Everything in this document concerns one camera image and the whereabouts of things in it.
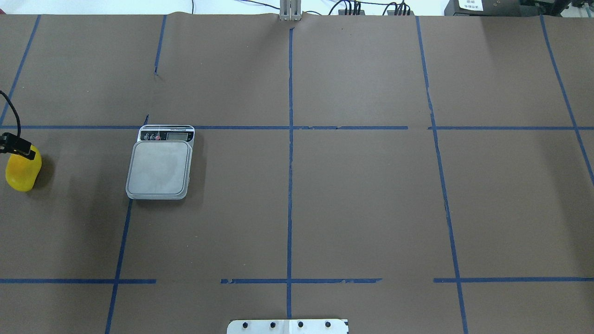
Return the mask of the silver digital kitchen scale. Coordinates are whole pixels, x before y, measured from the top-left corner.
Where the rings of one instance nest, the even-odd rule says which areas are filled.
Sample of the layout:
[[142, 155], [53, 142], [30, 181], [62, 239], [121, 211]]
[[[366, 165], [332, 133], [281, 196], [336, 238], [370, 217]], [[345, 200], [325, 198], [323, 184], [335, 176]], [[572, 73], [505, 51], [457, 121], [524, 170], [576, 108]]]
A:
[[132, 148], [125, 191], [129, 199], [184, 199], [189, 188], [195, 127], [146, 124]]

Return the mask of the aluminium frame post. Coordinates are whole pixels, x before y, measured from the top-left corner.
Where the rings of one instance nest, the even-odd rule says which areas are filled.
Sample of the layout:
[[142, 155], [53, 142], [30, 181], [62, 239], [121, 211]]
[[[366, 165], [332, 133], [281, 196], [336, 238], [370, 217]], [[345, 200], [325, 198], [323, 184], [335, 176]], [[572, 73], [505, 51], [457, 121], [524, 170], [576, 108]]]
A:
[[281, 21], [300, 21], [303, 17], [301, 0], [280, 0], [279, 18]]

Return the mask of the black usb hub right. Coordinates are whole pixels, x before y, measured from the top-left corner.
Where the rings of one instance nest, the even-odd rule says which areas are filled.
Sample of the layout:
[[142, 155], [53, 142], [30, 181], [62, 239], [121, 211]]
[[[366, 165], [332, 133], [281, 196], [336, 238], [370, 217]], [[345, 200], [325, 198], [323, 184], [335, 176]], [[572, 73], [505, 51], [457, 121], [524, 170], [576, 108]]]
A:
[[383, 14], [388, 16], [414, 16], [414, 12], [407, 4], [403, 4], [402, 6], [388, 6]]

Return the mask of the black usb hub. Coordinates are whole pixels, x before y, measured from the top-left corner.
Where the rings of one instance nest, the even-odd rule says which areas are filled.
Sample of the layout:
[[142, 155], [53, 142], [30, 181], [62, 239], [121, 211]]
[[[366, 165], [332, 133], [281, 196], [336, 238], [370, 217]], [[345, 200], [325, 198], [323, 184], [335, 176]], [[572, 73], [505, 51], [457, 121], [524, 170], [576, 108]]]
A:
[[388, 6], [383, 14], [388, 16], [414, 16], [414, 12], [407, 4], [403, 4], [402, 6]]
[[363, 9], [360, 6], [355, 6], [355, 7], [348, 7], [345, 9], [339, 9], [338, 10], [338, 15], [343, 15], [343, 16], [361, 16], [361, 15], [365, 15], [365, 11], [363, 11]]

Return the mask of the black usb hub left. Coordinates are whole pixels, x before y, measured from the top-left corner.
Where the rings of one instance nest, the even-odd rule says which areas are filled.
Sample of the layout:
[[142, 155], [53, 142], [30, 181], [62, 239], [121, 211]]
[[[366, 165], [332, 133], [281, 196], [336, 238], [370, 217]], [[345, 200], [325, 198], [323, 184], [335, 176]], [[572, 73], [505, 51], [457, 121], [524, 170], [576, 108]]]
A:
[[361, 16], [361, 15], [365, 15], [365, 11], [363, 11], [363, 9], [360, 6], [355, 6], [355, 7], [348, 7], [345, 9], [339, 9], [338, 10], [338, 15], [343, 15], [343, 16]]

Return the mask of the black computer box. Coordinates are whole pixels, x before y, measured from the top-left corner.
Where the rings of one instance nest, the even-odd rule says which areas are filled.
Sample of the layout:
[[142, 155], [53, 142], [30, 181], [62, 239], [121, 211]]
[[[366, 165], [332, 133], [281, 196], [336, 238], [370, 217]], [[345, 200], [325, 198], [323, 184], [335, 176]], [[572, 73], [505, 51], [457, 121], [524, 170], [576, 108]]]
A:
[[521, 17], [519, 0], [450, 0], [444, 16]]

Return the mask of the yellow mango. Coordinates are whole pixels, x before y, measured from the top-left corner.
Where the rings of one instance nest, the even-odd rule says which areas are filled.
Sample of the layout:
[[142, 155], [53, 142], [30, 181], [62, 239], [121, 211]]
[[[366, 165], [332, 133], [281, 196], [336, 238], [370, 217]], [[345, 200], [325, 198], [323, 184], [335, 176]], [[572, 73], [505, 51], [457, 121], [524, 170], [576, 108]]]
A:
[[10, 154], [6, 165], [7, 184], [18, 192], [29, 192], [32, 190], [36, 179], [42, 169], [42, 155], [36, 146], [31, 146], [35, 152], [33, 160], [23, 156]]

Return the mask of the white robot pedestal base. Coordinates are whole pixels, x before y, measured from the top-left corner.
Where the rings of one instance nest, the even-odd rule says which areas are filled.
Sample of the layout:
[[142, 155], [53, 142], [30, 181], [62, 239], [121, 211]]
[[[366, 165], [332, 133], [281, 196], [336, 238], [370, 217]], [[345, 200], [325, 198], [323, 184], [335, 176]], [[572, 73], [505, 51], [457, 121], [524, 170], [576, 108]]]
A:
[[347, 320], [342, 319], [272, 319], [235, 320], [227, 334], [348, 334]]

